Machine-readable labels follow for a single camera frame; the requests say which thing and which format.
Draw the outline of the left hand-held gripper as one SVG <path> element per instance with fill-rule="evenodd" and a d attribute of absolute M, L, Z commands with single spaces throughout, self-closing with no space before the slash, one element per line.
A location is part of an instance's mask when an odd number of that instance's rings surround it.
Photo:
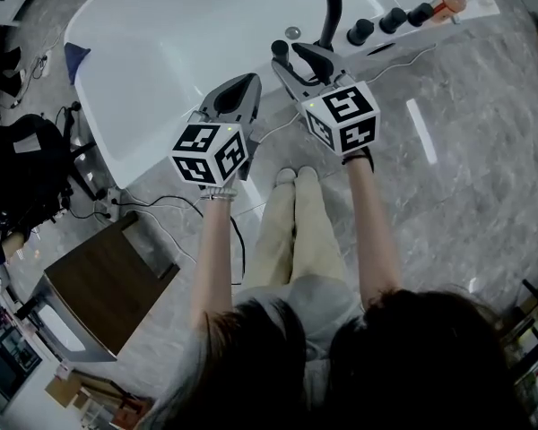
<path fill-rule="evenodd" d="M 248 177 L 261 94 L 260 77 L 242 74 L 212 90 L 186 118 L 169 121 L 169 161 L 182 181 L 224 186 L 233 177 Z"/>

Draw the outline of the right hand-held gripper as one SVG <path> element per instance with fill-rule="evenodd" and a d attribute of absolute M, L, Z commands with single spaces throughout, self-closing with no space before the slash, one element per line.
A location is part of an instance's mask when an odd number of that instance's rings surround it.
<path fill-rule="evenodd" d="M 278 60 L 273 59 L 271 65 L 291 98 L 298 101 L 309 133 L 341 157 L 375 141 L 381 112 L 367 83 L 356 81 L 334 51 L 308 43 L 292 43 L 291 47 L 318 81 L 305 80 L 291 65 Z"/>

